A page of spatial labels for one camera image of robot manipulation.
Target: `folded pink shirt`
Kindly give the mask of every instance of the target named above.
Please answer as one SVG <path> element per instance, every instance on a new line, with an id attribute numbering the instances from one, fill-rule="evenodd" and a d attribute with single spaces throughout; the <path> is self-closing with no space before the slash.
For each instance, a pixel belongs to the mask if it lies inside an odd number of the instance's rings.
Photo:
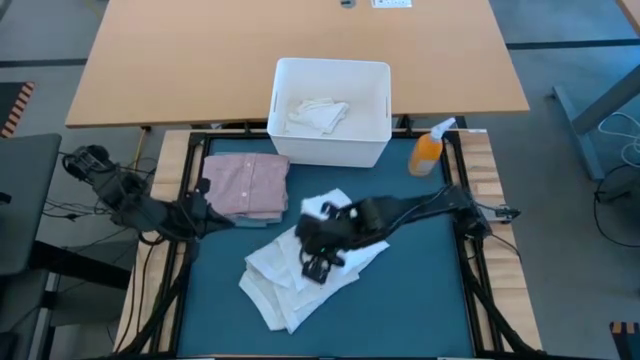
<path id="1" fill-rule="evenodd" d="M 211 181 L 205 199 L 224 216 L 278 218 L 287 209 L 286 156 L 256 153 L 204 159 L 202 177 Z"/>

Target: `white plastic box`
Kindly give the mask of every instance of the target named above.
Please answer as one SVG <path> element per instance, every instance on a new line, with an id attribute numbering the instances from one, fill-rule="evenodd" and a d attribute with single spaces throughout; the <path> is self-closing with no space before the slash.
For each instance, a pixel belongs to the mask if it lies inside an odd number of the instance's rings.
<path id="1" fill-rule="evenodd" d="M 331 134 L 285 131 L 289 112 L 308 99 L 349 104 Z M 283 58 L 278 61 L 267 132 L 294 164 L 373 167 L 391 139 L 391 69 L 372 61 Z"/>

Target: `wooden table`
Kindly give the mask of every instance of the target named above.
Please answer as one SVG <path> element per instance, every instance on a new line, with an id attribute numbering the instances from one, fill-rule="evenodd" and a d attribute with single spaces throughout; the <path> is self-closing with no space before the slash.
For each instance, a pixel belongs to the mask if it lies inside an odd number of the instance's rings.
<path id="1" fill-rule="evenodd" d="M 218 131 L 234 132 L 237 130 Z M 168 131 L 166 133 L 151 191 L 151 196 L 154 198 L 166 201 L 175 200 L 177 198 L 182 180 L 181 174 L 184 168 L 190 133 L 191 131 Z M 500 178 L 493 158 L 488 134 L 485 130 L 462 130 L 460 131 L 460 136 L 467 174 L 475 198 L 477 201 L 488 205 L 503 204 L 504 196 L 502 194 Z M 194 164 L 200 163 L 198 161 L 200 155 L 201 153 L 196 153 Z M 198 166 L 194 166 L 192 170 L 191 185 L 193 186 L 197 178 Z M 498 236 L 515 245 L 515 239 L 510 225 L 492 225 L 492 227 Z M 148 238 L 150 240 L 155 239 L 155 234 L 148 234 Z M 140 318 L 142 319 L 141 322 L 143 324 L 151 313 L 154 299 L 162 280 L 167 250 L 168 244 L 166 242 L 162 245 L 156 246 L 153 249 L 153 253 L 151 254 L 148 263 L 144 289 L 144 303 L 141 306 L 142 312 L 140 314 Z M 137 327 L 141 290 L 140 284 L 142 283 L 142 267 L 148 251 L 149 247 L 147 245 L 142 243 L 139 244 L 136 271 L 132 274 L 132 276 L 136 276 L 136 301 L 134 302 L 133 320 L 130 330 L 125 337 L 123 347 L 128 344 L 135 335 L 135 331 L 132 331 L 132 329 L 136 329 Z M 487 238 L 485 241 L 484 254 L 486 257 L 486 264 L 496 306 L 501 310 L 511 326 L 520 334 L 520 336 L 529 345 L 539 349 L 540 338 L 538 336 L 538 329 L 531 309 L 529 293 L 527 291 L 527 285 L 518 257 L 512 250 L 491 238 Z M 180 267 L 182 256 L 178 255 L 176 261 L 177 265 L 175 266 L 175 269 L 177 270 Z M 120 319 L 120 326 L 118 328 L 117 339 L 115 342 L 116 344 L 120 342 L 120 339 L 124 335 L 124 329 L 126 328 L 129 319 L 132 300 L 131 285 L 132 282 L 130 282 L 129 291 L 127 292 L 127 297 L 123 306 L 122 317 Z M 482 310 L 482 307 L 479 304 L 478 309 L 485 348 L 489 350 L 491 349 L 491 338 L 486 313 Z M 160 341 L 161 351 L 167 350 L 169 346 L 170 329 L 173 324 L 173 313 L 174 309 L 171 308 L 165 317 Z"/>
<path id="2" fill-rule="evenodd" d="M 529 110 L 488 0 L 112 0 L 66 125 L 264 119 L 282 57 L 388 63 L 395 114 Z"/>

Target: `white towel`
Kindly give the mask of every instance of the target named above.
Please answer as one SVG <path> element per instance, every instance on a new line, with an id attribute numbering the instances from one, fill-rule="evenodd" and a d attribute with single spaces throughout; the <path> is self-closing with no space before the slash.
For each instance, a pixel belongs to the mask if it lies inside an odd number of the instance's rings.
<path id="1" fill-rule="evenodd" d="M 289 113 L 292 122 L 316 129 L 321 134 L 331 134 L 340 120 L 344 119 L 349 104 L 334 102 L 333 99 L 304 100 Z"/>
<path id="2" fill-rule="evenodd" d="M 351 202 L 336 189 L 321 197 L 303 200 L 303 212 L 320 216 L 320 207 L 325 201 L 336 206 Z M 389 244 L 382 241 L 364 249 L 341 252 L 345 266 L 333 266 L 325 284 L 319 285 L 302 277 L 298 259 L 301 245 L 292 227 L 246 258 L 247 270 L 240 279 L 240 288 L 258 307 L 270 330 L 286 328 L 291 334 L 331 295 L 358 280 L 359 272 L 387 247 Z"/>

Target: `blue table surface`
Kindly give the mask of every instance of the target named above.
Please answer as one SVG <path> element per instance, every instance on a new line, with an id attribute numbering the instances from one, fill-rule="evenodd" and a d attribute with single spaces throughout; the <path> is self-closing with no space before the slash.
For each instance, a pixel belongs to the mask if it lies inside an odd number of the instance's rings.
<path id="1" fill-rule="evenodd" d="M 444 185 L 439 166 L 409 175 L 415 140 L 393 139 L 374 168 L 292 165 L 289 209 L 266 229 L 232 229 L 202 240 L 192 266 L 179 356 L 261 354 L 307 356 L 471 357 L 462 279 L 451 220 L 442 215 L 396 231 L 381 253 L 289 335 L 272 332 L 238 282 L 244 258 L 294 226 L 303 198 L 339 188 L 353 201 L 412 197 Z M 215 139 L 215 152 L 276 153 L 270 140 Z"/>

